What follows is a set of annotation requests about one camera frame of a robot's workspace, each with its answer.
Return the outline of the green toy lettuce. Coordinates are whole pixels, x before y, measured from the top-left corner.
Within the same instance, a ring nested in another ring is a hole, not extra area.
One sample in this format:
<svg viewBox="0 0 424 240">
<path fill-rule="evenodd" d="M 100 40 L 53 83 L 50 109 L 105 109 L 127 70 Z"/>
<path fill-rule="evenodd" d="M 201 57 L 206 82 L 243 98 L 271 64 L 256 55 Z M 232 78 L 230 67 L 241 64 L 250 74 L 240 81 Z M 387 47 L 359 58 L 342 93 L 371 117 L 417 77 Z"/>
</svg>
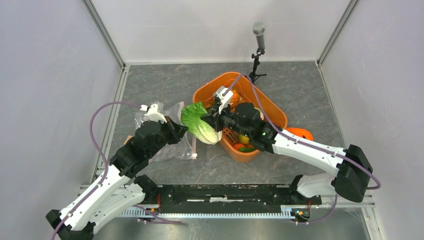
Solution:
<svg viewBox="0 0 424 240">
<path fill-rule="evenodd" d="M 222 133 L 216 132 L 209 124 L 201 119 L 207 113 L 202 102 L 192 103 L 182 109 L 180 121 L 202 143 L 215 145 L 222 139 Z"/>
</svg>

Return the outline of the clear dotted zip top bag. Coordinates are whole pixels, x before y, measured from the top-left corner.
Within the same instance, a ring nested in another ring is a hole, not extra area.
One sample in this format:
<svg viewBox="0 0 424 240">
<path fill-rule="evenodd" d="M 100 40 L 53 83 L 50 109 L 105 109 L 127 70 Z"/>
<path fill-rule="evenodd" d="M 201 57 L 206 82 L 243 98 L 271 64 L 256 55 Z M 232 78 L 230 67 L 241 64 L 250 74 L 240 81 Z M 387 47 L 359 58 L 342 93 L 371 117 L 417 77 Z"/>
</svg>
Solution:
<svg viewBox="0 0 424 240">
<path fill-rule="evenodd" d="M 170 108 L 164 109 L 164 104 L 162 102 L 156 101 L 152 102 L 151 105 L 158 105 L 158 111 L 164 116 L 168 116 L 174 123 L 181 125 L 180 117 L 185 103 L 183 101 L 177 102 L 175 105 Z M 195 142 L 195 137 L 188 131 L 185 133 L 183 138 L 177 144 L 167 144 L 161 150 L 158 151 L 150 160 L 152 162 L 161 162 L 166 161 L 171 158 L 181 159 L 181 160 L 192 160 L 196 159 L 198 154 L 196 153 L 196 147 L 193 142 Z"/>
</svg>

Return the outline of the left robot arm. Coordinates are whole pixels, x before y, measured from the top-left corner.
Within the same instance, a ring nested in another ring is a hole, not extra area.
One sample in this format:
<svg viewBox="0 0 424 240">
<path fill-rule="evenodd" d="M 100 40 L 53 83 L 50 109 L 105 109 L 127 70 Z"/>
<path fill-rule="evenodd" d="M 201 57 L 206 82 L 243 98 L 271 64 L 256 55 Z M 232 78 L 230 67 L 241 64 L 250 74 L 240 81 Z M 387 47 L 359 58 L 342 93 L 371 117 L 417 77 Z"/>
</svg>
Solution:
<svg viewBox="0 0 424 240">
<path fill-rule="evenodd" d="M 100 176 L 76 200 L 46 219 L 54 228 L 52 239 L 91 240 L 109 221 L 126 209 L 153 203 L 157 186 L 147 176 L 136 176 L 163 147 L 181 141 L 188 128 L 173 122 L 145 121 L 119 148 Z"/>
</svg>

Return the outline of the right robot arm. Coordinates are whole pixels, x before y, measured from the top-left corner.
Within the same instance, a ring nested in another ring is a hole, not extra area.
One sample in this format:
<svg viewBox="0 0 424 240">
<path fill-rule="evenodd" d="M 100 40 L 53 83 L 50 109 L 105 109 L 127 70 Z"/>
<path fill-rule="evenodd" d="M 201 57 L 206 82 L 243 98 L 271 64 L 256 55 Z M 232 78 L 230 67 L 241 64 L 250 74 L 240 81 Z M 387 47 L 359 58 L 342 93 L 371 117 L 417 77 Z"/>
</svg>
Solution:
<svg viewBox="0 0 424 240">
<path fill-rule="evenodd" d="M 334 147 L 299 137 L 263 120 L 252 103 L 241 103 L 234 112 L 220 105 L 213 106 L 201 120 L 217 132 L 227 128 L 245 135 L 261 152 L 289 156 L 324 170 L 322 174 L 301 175 L 293 180 L 288 196 L 295 204 L 326 194 L 338 194 L 348 201 L 360 203 L 370 189 L 373 168 L 356 145 Z"/>
</svg>

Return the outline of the orange toy pineapple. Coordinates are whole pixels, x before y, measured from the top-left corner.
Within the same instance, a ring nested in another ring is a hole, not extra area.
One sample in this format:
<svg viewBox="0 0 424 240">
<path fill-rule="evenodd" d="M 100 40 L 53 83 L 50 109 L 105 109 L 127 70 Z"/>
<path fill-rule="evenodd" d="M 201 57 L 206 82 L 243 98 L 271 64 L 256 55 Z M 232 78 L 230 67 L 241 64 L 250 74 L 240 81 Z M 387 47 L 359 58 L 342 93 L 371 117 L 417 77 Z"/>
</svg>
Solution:
<svg viewBox="0 0 424 240">
<path fill-rule="evenodd" d="M 231 100 L 230 100 L 229 104 L 230 104 L 230 108 L 232 110 L 234 110 L 236 108 L 236 106 L 241 101 L 241 95 L 240 95 L 240 93 L 235 88 L 232 88 L 231 89 L 231 92 L 232 92 L 232 97 L 231 97 Z"/>
</svg>

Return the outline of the orange plastic basket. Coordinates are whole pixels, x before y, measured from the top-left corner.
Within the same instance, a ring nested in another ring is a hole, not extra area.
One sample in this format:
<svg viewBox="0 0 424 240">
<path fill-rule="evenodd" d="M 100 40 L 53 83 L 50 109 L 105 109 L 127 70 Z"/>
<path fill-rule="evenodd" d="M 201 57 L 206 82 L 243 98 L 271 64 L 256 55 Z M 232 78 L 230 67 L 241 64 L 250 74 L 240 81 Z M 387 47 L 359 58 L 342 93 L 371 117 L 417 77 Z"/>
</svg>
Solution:
<svg viewBox="0 0 424 240">
<path fill-rule="evenodd" d="M 216 77 L 194 93 L 192 102 L 202 102 L 205 108 L 211 107 L 214 102 L 214 93 L 222 86 L 229 87 L 239 75 L 239 72 L 229 71 Z M 246 77 L 241 77 L 233 88 L 236 89 L 237 93 L 240 95 L 240 103 L 253 103 L 257 108 L 259 107 L 258 103 L 261 103 L 264 112 L 276 126 L 282 129 L 287 127 L 288 119 L 286 114 L 256 87 L 255 90 L 259 98 L 259 100 L 257 100 L 251 84 Z M 239 143 L 238 134 L 228 128 L 222 130 L 222 138 L 219 143 L 233 160 L 240 163 L 249 162 L 261 153 L 259 150 L 252 152 L 240 152 L 236 150 L 234 145 Z"/>
</svg>

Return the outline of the orange toy carrot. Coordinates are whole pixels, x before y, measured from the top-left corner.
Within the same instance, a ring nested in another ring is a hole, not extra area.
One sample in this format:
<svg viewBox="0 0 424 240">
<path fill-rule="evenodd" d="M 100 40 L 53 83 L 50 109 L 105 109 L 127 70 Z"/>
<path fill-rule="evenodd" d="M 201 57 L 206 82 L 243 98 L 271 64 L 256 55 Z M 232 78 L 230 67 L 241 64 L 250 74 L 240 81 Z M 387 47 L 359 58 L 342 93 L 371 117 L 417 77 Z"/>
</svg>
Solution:
<svg viewBox="0 0 424 240">
<path fill-rule="evenodd" d="M 240 150 L 240 148 L 245 148 L 245 147 L 246 147 L 246 145 L 245 145 L 245 144 L 242 144 L 242 143 L 236 143 L 236 144 L 234 144 L 232 147 L 233 147 L 235 150 L 239 151 L 239 150 Z"/>
</svg>

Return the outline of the yellow green toy mango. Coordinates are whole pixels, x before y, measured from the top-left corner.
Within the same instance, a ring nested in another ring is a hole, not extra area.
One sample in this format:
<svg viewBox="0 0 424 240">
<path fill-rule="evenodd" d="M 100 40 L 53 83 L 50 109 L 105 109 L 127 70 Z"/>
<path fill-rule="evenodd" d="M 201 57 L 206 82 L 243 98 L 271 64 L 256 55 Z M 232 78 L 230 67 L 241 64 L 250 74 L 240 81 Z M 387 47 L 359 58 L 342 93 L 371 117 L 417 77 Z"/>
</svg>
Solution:
<svg viewBox="0 0 424 240">
<path fill-rule="evenodd" d="M 240 144 L 243 144 L 246 146 L 250 143 L 250 139 L 243 134 L 238 134 L 237 139 Z"/>
</svg>

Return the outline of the green toy cucumber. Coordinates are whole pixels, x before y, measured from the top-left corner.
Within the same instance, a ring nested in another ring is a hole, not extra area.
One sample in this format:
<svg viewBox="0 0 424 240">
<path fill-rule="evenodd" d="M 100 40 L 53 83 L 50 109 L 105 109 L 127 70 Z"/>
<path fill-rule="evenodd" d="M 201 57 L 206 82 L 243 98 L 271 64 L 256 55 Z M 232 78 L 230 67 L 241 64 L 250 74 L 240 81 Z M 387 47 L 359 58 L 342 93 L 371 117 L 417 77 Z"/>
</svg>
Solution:
<svg viewBox="0 0 424 240">
<path fill-rule="evenodd" d="M 238 151 L 241 153 L 251 153 L 256 151 L 256 149 L 254 147 L 240 147 Z"/>
</svg>

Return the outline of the black microphone tripod stand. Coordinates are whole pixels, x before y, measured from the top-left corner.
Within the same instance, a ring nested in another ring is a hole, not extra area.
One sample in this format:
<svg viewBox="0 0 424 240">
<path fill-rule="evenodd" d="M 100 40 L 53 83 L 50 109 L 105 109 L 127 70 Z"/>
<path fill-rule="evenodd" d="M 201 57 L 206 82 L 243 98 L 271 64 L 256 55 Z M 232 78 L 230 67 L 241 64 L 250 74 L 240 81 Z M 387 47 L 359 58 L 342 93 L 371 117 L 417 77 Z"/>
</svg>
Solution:
<svg viewBox="0 0 424 240">
<path fill-rule="evenodd" d="M 249 73 L 248 76 L 251 79 L 251 82 L 252 82 L 253 85 L 255 84 L 255 82 L 260 77 L 264 77 L 264 76 L 267 75 L 266 73 L 257 74 L 257 68 L 261 64 L 260 63 L 260 56 L 262 56 L 264 53 L 265 53 L 265 51 L 258 47 L 257 50 L 256 50 L 256 53 L 251 54 L 251 58 L 253 59 L 253 67 L 252 67 L 252 71 Z"/>
</svg>

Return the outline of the grey microphone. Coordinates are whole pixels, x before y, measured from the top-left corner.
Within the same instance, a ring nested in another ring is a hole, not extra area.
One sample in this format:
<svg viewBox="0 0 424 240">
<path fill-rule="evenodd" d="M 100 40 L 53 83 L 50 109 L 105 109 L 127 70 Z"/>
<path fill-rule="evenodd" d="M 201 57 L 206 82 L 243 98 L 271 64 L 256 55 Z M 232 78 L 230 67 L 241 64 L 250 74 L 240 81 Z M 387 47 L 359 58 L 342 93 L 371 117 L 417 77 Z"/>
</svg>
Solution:
<svg viewBox="0 0 424 240">
<path fill-rule="evenodd" d="M 264 23 L 261 21 L 255 22 L 252 26 L 252 32 L 255 35 L 258 49 L 260 51 L 264 51 L 266 48 L 265 47 L 265 31 L 266 31 L 266 27 Z"/>
</svg>

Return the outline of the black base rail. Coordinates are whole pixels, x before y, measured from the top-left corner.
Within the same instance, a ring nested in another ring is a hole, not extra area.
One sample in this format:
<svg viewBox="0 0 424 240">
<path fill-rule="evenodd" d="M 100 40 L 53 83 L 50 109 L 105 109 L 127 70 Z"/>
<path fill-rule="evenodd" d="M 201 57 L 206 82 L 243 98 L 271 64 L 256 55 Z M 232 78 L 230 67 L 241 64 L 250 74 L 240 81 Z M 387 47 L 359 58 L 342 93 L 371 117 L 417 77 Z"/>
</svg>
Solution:
<svg viewBox="0 0 424 240">
<path fill-rule="evenodd" d="M 120 214 L 120 217 L 150 217 L 145 210 L 165 219 L 294 219 L 310 216 L 313 210 L 332 207 L 352 210 L 374 208 L 371 195 L 352 202 L 334 195 L 310 199 L 291 196 L 284 184 L 163 184 L 156 198 L 148 197 Z"/>
</svg>

